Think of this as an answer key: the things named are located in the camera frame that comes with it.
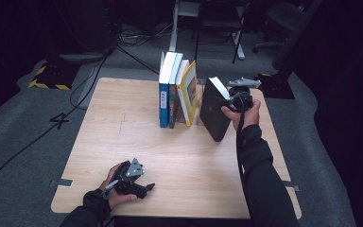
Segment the handheld device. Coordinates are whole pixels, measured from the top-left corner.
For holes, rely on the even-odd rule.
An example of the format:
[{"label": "handheld device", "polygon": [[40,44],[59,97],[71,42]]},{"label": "handheld device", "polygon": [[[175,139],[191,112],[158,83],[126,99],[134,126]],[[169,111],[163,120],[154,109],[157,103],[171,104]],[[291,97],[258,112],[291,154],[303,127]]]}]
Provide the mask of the handheld device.
[{"label": "handheld device", "polygon": [[147,192],[152,190],[155,183],[147,186],[141,186],[135,181],[145,173],[143,165],[141,165],[136,158],[120,164],[116,172],[113,174],[109,184],[102,192],[102,197],[107,200],[111,195],[111,190],[114,188],[118,194],[127,195],[134,194],[137,198],[143,199]]},{"label": "handheld device", "polygon": [[250,87],[258,87],[261,84],[259,80],[237,79],[229,81],[229,99],[221,100],[221,106],[227,106],[231,111],[243,113],[252,107],[252,96]]}]

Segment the hand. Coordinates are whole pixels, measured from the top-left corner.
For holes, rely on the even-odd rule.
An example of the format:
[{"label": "hand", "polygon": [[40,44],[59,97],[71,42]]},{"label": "hand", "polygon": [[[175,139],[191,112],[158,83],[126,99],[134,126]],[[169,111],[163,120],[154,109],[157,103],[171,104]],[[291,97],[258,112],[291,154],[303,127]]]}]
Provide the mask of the hand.
[{"label": "hand", "polygon": [[[109,184],[113,174],[116,172],[116,170],[119,166],[120,166],[120,164],[112,167],[111,170],[109,170],[107,179],[102,182],[99,189],[101,189],[102,191],[105,190],[105,187]],[[136,199],[137,199],[136,195],[133,195],[133,194],[119,195],[114,189],[112,189],[111,195],[109,196],[109,206],[111,207],[111,210],[113,210],[113,208],[116,205],[119,205],[121,203],[125,203],[128,201],[135,201]]]},{"label": "hand", "polygon": [[[259,108],[261,106],[261,101],[253,99],[251,109],[244,112],[244,125],[241,128],[243,130],[249,125],[259,124]],[[228,107],[222,106],[222,112],[229,117],[233,122],[233,127],[237,131],[238,123],[240,122],[241,113],[235,113],[231,111]]]}]

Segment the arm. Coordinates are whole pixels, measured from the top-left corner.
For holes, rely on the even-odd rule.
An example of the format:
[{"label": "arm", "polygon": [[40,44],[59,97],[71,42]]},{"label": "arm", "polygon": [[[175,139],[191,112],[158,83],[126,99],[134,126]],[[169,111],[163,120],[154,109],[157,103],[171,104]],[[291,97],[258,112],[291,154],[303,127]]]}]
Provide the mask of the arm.
[{"label": "arm", "polygon": [[[237,132],[237,155],[244,167],[242,184],[254,226],[299,226],[293,204],[272,165],[273,156],[259,127],[261,102],[253,101],[244,113],[242,130]],[[222,107],[237,130],[240,113]]]},{"label": "arm", "polygon": [[101,192],[110,183],[112,175],[116,172],[119,164],[112,167],[108,177],[102,182],[101,186],[95,190],[87,192],[83,198],[83,205],[73,210],[61,223],[60,227],[96,227],[99,221],[107,220],[110,212],[115,206],[128,201],[134,201],[137,196],[119,195],[112,189],[109,199],[106,201],[102,198]]},{"label": "arm", "polygon": [[83,198],[83,205],[74,209],[61,223],[60,227],[89,227],[110,216],[111,207],[101,196],[102,190],[87,192]]}]

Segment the jacket sleeve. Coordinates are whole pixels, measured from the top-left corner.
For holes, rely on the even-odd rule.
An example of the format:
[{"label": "jacket sleeve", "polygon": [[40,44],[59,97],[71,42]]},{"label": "jacket sleeve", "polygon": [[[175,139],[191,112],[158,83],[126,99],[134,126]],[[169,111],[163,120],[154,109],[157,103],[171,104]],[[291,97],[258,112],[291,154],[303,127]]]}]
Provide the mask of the jacket sleeve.
[{"label": "jacket sleeve", "polygon": [[83,205],[74,209],[61,223],[60,227],[96,227],[99,221],[110,216],[111,208],[108,201],[101,196],[101,190],[87,192]]},{"label": "jacket sleeve", "polygon": [[237,155],[244,167],[242,184],[254,226],[299,226],[259,126],[247,126],[238,136],[241,144],[237,146]]}]

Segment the gray carpet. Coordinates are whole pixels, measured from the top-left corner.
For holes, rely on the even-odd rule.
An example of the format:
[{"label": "gray carpet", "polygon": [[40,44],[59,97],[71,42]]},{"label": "gray carpet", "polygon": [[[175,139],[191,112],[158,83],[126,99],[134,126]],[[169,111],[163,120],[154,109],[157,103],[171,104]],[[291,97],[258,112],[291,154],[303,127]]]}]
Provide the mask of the gray carpet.
[{"label": "gray carpet", "polygon": [[[186,59],[194,57],[194,42],[190,31],[180,33],[178,51]],[[198,77],[217,76],[222,81],[245,77],[253,79],[257,73],[275,73],[270,63],[274,50],[261,50],[253,55],[251,47],[261,42],[261,34],[244,34],[242,45],[246,59],[231,64],[230,47],[203,47],[199,52]],[[159,68],[160,54],[169,45],[169,36],[140,46],[123,46],[131,55]],[[21,92],[0,108],[0,166],[12,155],[38,138],[54,123],[49,119],[69,113],[73,104],[87,95],[93,85],[96,63],[81,66],[71,91],[28,88],[43,60],[34,70],[18,81]],[[103,64],[99,77],[156,80],[158,75],[144,65],[116,49]],[[295,100],[267,98],[269,112],[279,138],[285,161],[302,208],[302,226],[355,226],[346,190],[314,125],[317,100],[293,74],[289,84]],[[89,97],[81,107],[87,107]],[[50,204],[55,188],[52,180],[61,177],[74,145],[85,111],[76,109],[64,123],[47,133],[34,145],[15,157],[0,171],[0,226],[59,226],[66,216],[55,214]]]}]

